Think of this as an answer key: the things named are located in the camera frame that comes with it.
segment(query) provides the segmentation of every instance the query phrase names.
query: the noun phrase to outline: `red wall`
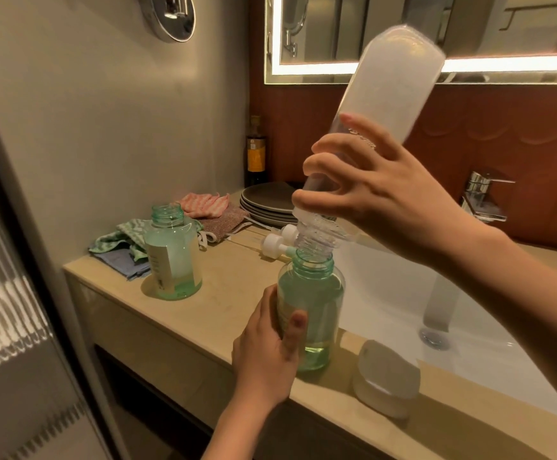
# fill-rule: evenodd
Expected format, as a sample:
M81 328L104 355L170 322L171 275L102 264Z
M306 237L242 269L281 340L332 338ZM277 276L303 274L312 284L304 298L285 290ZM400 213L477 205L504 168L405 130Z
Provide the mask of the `red wall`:
M250 0L250 107L264 118L273 180L304 180L302 162L329 129L344 85L263 84L264 0ZM458 198L481 166L517 181L492 195L513 238L557 248L557 85L436 86L405 146Z

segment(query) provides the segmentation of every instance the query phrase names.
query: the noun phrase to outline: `green patterned cloth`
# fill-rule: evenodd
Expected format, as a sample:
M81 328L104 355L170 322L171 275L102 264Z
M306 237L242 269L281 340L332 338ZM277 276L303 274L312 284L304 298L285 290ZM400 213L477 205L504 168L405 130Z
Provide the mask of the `green patterned cloth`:
M147 251L144 248L144 231L148 222L147 219L130 219L126 223L119 224L116 231L97 238L89 246L89 251L91 253L106 253L114 250L122 243L127 243L129 244L129 253L131 253L134 261L147 258ZM196 224L198 232L204 228L197 219L194 219L193 222Z

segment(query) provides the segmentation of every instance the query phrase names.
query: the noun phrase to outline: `sink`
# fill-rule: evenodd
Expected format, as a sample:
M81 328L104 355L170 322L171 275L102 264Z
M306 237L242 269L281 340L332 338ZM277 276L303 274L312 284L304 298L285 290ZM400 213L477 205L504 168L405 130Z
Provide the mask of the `sink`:
M340 327L557 415L557 392L470 296L359 235L334 252L346 279Z

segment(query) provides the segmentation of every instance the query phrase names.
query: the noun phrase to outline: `wall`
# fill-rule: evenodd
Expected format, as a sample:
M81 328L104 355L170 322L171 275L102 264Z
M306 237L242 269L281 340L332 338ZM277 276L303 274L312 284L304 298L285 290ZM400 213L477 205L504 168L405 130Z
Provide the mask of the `wall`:
M251 0L251 109L266 120L274 180L303 181L310 146L329 129L343 85L263 84L263 25ZM522 242L557 248L557 86L436 86L405 146L457 200L482 165L513 177L492 196L508 215L496 223Z
M61 265L153 203L242 184L246 0L194 2L167 44L137 0L0 0L0 174L81 355Z

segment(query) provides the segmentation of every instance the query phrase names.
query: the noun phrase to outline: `led light strip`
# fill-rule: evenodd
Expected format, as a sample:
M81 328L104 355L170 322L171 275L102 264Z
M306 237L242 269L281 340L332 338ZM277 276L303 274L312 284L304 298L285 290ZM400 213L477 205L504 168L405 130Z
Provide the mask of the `led light strip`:
M282 0L272 0L272 74L276 76L353 74L357 62L281 64ZM557 55L456 58L442 72L557 72Z

